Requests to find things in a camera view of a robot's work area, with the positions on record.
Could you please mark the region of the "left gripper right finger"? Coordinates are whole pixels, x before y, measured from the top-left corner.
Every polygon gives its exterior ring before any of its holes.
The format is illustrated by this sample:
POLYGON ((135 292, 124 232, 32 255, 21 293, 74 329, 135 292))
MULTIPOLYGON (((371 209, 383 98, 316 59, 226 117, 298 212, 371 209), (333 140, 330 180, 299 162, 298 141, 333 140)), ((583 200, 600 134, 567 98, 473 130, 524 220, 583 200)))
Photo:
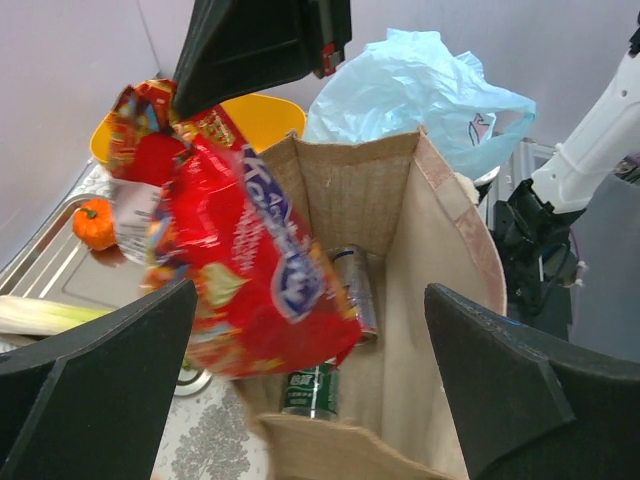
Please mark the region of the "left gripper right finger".
POLYGON ((441 285, 425 319, 472 479, 636 479, 639 366, 441 285))

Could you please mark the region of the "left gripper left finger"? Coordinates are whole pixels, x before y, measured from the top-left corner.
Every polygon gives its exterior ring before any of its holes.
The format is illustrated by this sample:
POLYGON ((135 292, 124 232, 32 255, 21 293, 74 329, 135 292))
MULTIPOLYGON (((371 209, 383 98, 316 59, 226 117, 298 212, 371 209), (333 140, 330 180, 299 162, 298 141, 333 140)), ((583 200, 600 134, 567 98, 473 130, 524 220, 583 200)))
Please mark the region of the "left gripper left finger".
POLYGON ((150 478, 196 303, 181 280, 3 354, 2 478, 150 478))

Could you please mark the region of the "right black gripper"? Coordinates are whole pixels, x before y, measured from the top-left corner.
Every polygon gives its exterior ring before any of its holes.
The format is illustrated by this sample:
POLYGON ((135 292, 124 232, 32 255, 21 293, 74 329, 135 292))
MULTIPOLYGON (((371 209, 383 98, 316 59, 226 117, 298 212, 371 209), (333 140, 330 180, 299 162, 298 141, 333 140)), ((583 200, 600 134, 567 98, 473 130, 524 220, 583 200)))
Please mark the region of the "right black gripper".
POLYGON ((196 1, 172 107, 186 118, 310 73, 331 76, 351 40, 350 0, 196 1))

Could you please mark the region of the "white green leek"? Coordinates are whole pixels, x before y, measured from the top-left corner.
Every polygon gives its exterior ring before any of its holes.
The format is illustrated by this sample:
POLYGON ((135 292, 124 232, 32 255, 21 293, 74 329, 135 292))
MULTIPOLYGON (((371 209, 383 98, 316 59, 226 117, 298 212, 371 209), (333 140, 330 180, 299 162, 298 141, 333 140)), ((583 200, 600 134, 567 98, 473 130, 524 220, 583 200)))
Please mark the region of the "white green leek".
POLYGON ((111 313, 107 309, 79 307, 43 299, 11 295, 1 297, 1 333, 53 336, 111 313))

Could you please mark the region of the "red cookie snack packet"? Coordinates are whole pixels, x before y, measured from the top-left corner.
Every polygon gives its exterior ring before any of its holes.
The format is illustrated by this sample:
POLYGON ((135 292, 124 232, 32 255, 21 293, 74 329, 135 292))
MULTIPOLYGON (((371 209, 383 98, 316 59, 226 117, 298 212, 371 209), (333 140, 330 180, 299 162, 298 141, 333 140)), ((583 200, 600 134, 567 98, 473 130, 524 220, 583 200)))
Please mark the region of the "red cookie snack packet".
POLYGON ((142 290, 194 283, 186 355, 215 374, 342 362, 361 328, 307 222, 225 109, 181 118, 175 90, 129 86, 106 116, 115 236, 142 290))

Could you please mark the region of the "blue cartoon plastic bag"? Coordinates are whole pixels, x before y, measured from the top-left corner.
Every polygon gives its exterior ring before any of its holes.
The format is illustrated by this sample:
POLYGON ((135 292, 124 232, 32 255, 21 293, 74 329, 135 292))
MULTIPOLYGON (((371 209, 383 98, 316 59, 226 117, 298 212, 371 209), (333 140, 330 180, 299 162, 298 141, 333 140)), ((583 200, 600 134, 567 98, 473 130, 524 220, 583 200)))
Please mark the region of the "blue cartoon plastic bag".
POLYGON ((331 77, 302 138, 347 145, 424 128, 454 171, 478 180, 510 158, 536 115, 533 100, 489 84, 482 62, 452 54, 439 32, 390 29, 331 77))

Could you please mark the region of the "small orange pumpkin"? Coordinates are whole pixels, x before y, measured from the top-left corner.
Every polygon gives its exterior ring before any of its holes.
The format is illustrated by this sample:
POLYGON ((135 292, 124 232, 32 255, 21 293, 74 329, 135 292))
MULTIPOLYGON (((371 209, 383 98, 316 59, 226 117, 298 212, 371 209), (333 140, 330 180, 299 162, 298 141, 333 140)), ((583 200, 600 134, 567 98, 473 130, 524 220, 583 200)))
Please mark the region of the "small orange pumpkin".
POLYGON ((74 213, 73 233, 89 249, 104 251, 116 244, 110 202, 96 197, 84 202, 74 213))

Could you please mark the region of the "brown paper tote bag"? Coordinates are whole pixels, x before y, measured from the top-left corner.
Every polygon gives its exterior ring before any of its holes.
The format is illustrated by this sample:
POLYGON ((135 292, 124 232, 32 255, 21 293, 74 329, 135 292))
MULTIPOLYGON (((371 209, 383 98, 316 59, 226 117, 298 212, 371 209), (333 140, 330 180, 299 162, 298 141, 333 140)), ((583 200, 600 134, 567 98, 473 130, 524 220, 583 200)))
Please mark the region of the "brown paper tote bag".
POLYGON ((440 283, 506 310, 497 250, 471 197, 427 134, 359 145, 289 136, 265 162, 327 250, 369 255, 378 338, 339 370, 339 417, 281 411, 280 376, 238 380, 250 428, 273 479, 464 479, 456 428, 425 320, 424 292, 440 283))

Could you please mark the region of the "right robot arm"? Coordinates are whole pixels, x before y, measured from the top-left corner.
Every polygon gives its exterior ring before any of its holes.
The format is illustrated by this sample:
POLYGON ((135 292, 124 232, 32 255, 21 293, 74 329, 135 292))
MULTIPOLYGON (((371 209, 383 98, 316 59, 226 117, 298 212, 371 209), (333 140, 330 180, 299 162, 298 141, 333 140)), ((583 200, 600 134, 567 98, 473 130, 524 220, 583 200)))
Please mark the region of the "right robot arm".
MULTIPOLYGON (((198 1, 176 67, 174 109, 190 117, 224 101, 314 74, 335 85, 351 70, 346 1, 198 1)), ((512 301, 539 314, 553 286, 543 255, 566 240, 613 168, 639 149, 639 40, 604 93, 551 159, 499 203, 494 237, 512 301)))

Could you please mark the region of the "yellow plastic basket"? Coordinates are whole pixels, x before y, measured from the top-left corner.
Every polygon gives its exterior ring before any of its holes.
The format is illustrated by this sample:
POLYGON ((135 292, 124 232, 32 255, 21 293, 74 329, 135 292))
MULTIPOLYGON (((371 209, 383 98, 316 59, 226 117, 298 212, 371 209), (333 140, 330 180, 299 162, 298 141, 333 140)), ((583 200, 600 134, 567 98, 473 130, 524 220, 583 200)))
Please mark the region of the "yellow plastic basket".
POLYGON ((305 127, 306 115, 298 105, 261 94, 226 100, 181 118, 171 107, 175 90, 176 84, 166 79, 126 87, 91 138, 92 156, 107 170, 118 172, 134 160, 149 135, 151 153, 163 147, 184 152, 196 136, 227 148, 248 145, 260 153, 291 131, 301 134, 305 127))

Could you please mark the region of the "floral table mat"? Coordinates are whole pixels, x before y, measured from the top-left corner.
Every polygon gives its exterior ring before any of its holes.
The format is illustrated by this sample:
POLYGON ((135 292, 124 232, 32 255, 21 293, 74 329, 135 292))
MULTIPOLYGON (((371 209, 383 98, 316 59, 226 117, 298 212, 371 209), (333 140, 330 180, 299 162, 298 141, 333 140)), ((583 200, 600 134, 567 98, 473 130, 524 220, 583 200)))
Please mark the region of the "floral table mat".
POLYGON ((152 472, 154 479, 265 479, 265 443, 247 430, 230 385, 213 380, 173 399, 152 472))

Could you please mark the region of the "metal tray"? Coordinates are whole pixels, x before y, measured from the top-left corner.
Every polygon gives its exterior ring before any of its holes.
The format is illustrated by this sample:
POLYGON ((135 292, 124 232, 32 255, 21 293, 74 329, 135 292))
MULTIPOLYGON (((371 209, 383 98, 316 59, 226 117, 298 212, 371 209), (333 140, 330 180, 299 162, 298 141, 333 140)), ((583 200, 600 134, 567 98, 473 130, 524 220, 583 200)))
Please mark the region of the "metal tray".
POLYGON ((117 248, 92 253, 72 231, 72 217, 80 205, 108 193, 106 172, 91 162, 68 197, 2 272, 1 293, 110 310, 135 301, 144 265, 117 248))

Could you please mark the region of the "green label bottle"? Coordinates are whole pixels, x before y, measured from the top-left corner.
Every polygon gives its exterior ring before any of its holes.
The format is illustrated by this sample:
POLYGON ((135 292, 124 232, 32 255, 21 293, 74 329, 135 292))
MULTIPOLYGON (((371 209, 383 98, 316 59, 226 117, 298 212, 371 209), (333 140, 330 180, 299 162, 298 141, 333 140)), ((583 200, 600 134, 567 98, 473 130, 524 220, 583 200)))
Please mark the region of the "green label bottle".
POLYGON ((338 413, 339 371, 334 359, 287 375, 282 412, 332 421, 338 413))

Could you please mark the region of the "grey tape roll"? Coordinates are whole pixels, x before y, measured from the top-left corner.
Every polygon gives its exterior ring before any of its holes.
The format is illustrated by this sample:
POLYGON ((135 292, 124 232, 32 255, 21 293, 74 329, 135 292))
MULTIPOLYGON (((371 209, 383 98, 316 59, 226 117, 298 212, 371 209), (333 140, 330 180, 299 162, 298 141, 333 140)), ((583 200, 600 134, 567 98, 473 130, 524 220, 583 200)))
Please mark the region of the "grey tape roll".
POLYGON ((499 174, 499 171, 500 167, 496 167, 476 180, 471 180, 459 173, 456 174, 456 178, 461 183, 467 197, 475 206, 479 206, 487 196, 493 181, 499 174))

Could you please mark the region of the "small silver bottle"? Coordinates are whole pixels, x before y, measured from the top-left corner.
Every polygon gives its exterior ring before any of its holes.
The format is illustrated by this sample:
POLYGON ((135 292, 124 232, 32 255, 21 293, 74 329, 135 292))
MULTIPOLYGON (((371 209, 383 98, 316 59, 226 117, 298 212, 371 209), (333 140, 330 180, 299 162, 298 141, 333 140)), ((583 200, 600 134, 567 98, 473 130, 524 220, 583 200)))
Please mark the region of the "small silver bottle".
POLYGON ((348 244, 332 254, 332 263, 346 289, 350 304, 356 309, 361 329, 358 345, 376 341, 378 323, 366 251, 348 244))

